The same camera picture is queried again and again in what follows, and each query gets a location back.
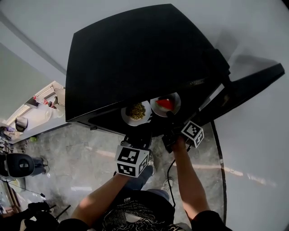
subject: food on plate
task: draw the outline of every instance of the food on plate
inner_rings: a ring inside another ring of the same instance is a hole
[[[142,119],[145,116],[145,107],[142,103],[137,103],[126,108],[126,115],[134,120]]]
[[[157,100],[156,104],[170,111],[173,111],[175,109],[175,103],[173,100],[170,99]]]

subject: gray floor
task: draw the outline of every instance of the gray floor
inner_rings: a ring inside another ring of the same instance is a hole
[[[205,138],[197,149],[191,148],[191,162],[208,198],[209,206],[223,217],[223,185],[220,160],[210,124],[204,127]],[[38,136],[28,143],[26,153],[32,157],[44,156],[50,166],[49,174],[26,177],[26,189],[44,193],[50,205],[56,204],[57,215],[67,205],[72,207],[60,220],[69,218],[82,198],[103,185],[115,171],[114,156],[123,136],[102,131],[90,131],[78,125],[69,125]],[[151,145],[157,172],[143,189],[161,188],[166,179],[173,155],[164,148],[161,137],[153,138]],[[188,223],[178,191],[176,166],[170,171],[175,181],[173,195],[176,202],[175,223]],[[24,191],[18,193],[23,209],[30,202],[41,201],[40,195]]]

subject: black shirt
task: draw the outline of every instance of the black shirt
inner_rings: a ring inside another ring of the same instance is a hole
[[[163,197],[147,191],[121,191],[107,212],[95,222],[97,231],[117,230],[182,230],[173,224],[174,207]],[[229,230],[213,211],[199,213],[191,222],[192,230]],[[89,227],[78,219],[67,219],[58,231],[86,231]]]

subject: forearm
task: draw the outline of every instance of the forearm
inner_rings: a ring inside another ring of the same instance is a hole
[[[174,152],[177,164],[177,178],[183,207],[192,220],[198,213],[209,210],[205,190],[191,164],[190,157],[183,149]]]
[[[128,176],[116,174],[107,183],[84,198],[74,210],[71,218],[82,220],[91,227],[107,211],[128,180]]]

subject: plate of food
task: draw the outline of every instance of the plate of food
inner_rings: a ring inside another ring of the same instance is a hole
[[[167,117],[167,112],[176,114],[181,108],[181,98],[178,93],[157,97],[150,100],[150,106],[155,114]]]
[[[151,113],[149,101],[143,101],[121,109],[122,119],[130,126],[144,124],[149,120]]]

